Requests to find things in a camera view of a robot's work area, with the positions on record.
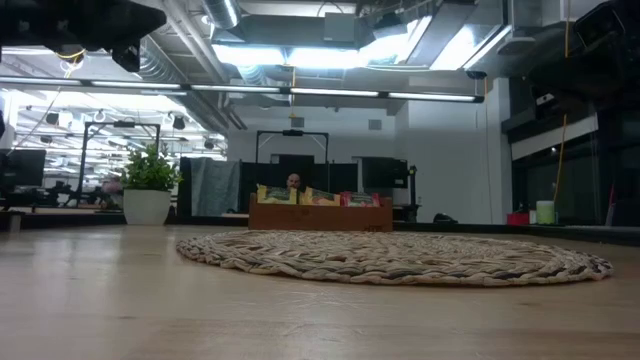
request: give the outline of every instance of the red container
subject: red container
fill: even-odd
[[[507,214],[507,225],[529,225],[529,213]]]

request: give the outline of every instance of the potted plant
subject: potted plant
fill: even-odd
[[[122,175],[124,216],[130,225],[162,225],[169,214],[171,189],[182,179],[155,145],[129,154]]]

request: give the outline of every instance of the jute rug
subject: jute rug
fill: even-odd
[[[597,256],[530,242],[425,233],[240,231],[179,241],[202,263],[344,283],[507,286],[601,280]]]

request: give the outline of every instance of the green plant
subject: green plant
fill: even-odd
[[[155,145],[129,153],[130,164],[125,166],[122,184],[125,189],[170,191],[182,181],[176,164],[171,166],[166,159],[166,148],[158,151]]]

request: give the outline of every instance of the red package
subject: red package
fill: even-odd
[[[340,194],[340,205],[345,207],[380,207],[380,196],[345,191]]]

